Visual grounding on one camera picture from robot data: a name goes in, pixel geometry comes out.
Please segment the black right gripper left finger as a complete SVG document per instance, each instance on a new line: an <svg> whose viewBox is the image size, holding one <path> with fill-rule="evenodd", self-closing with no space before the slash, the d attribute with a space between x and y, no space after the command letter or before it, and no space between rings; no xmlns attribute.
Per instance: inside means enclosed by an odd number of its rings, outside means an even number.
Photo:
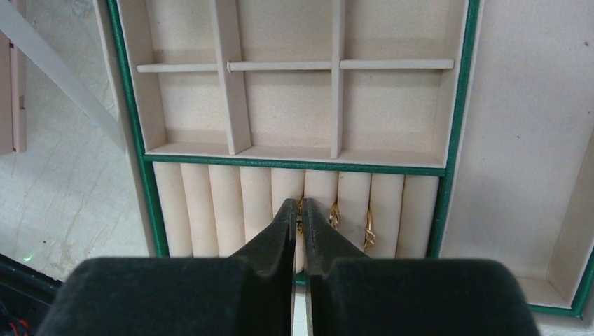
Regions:
<svg viewBox="0 0 594 336"><path fill-rule="evenodd" d="M298 203L226 258L95 258L62 284L40 335L290 335Z"/></svg>

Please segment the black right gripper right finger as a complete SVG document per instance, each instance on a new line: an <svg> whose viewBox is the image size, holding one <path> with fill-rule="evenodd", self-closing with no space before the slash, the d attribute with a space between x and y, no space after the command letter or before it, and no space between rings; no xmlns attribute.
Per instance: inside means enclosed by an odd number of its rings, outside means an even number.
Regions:
<svg viewBox="0 0 594 336"><path fill-rule="evenodd" d="M374 259L302 203L311 335L538 335L523 292L486 259Z"/></svg>

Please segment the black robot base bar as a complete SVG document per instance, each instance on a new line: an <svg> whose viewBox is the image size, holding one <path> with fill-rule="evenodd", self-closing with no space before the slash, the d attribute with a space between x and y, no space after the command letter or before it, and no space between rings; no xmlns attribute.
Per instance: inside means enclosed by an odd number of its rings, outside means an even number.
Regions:
<svg viewBox="0 0 594 336"><path fill-rule="evenodd" d="M36 335L62 282L1 256L1 334Z"/></svg>

